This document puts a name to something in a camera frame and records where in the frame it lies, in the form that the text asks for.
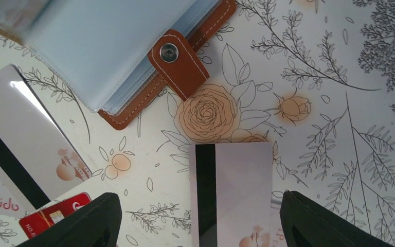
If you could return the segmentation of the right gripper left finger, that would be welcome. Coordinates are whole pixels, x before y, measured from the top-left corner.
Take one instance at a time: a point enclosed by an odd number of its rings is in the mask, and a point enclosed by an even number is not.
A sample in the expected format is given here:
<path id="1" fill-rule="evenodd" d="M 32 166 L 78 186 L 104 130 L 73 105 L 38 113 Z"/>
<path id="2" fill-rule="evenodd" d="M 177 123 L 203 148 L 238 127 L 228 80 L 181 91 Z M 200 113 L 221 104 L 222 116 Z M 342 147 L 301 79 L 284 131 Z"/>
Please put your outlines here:
<path id="1" fill-rule="evenodd" d="M 119 196 L 106 192 L 21 246 L 116 246 L 122 210 Z"/>

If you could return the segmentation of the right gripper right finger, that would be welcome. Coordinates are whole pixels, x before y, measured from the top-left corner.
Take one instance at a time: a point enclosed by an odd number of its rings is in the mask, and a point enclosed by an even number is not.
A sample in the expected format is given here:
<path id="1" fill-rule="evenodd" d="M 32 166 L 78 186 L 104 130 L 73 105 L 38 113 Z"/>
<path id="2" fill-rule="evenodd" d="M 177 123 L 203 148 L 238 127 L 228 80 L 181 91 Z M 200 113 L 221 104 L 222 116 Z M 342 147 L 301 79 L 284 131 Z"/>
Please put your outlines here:
<path id="1" fill-rule="evenodd" d="M 391 246 L 294 190 L 283 193 L 280 219 L 288 247 Z"/>

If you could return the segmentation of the brown leather card holder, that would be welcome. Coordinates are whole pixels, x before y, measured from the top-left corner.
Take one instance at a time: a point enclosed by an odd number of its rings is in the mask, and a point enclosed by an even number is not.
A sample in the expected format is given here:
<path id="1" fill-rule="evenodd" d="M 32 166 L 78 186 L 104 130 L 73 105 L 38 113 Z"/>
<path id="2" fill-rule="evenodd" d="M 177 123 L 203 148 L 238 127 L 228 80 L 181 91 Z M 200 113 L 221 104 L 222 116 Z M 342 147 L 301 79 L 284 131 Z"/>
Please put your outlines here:
<path id="1" fill-rule="evenodd" d="M 197 53 L 235 11 L 234 1 L 0 1 L 0 37 L 122 130 L 164 87 L 187 100 L 209 79 Z"/>

